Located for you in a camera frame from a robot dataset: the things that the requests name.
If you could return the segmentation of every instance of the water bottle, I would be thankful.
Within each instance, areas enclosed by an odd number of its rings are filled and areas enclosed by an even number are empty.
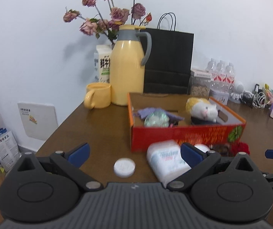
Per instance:
[[[229,65],[226,67],[226,73],[227,73],[226,83],[228,86],[227,91],[229,93],[232,93],[233,83],[235,80],[234,65],[232,63],[229,63]]]
[[[217,90],[225,92],[225,81],[227,78],[227,73],[225,70],[225,62],[220,60],[220,62],[217,64]]]
[[[216,89],[218,73],[215,59],[211,58],[211,61],[208,63],[208,66],[206,67],[206,71],[212,74],[211,88]]]

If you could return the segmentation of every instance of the white robot figure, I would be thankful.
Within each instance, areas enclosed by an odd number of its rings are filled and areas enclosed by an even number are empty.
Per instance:
[[[240,103],[241,93],[244,91],[244,85],[240,81],[235,81],[233,84],[232,93],[230,94],[229,100],[235,103]]]

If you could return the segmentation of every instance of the yellow thermos pitcher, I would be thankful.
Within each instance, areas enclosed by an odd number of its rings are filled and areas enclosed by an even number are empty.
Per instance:
[[[126,106],[129,92],[143,93],[145,64],[151,52],[151,35],[139,32],[134,25],[119,26],[117,42],[110,58],[111,101],[116,105]],[[139,40],[147,37],[147,50],[144,56]]]

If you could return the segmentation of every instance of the yellow mug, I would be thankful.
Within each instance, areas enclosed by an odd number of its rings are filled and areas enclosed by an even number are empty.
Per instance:
[[[90,83],[83,104],[86,108],[105,108],[111,104],[111,85],[108,83]]]

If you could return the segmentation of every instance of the milk carton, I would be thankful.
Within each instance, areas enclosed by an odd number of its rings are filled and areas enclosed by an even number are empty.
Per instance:
[[[97,45],[94,53],[95,82],[110,82],[110,45]]]

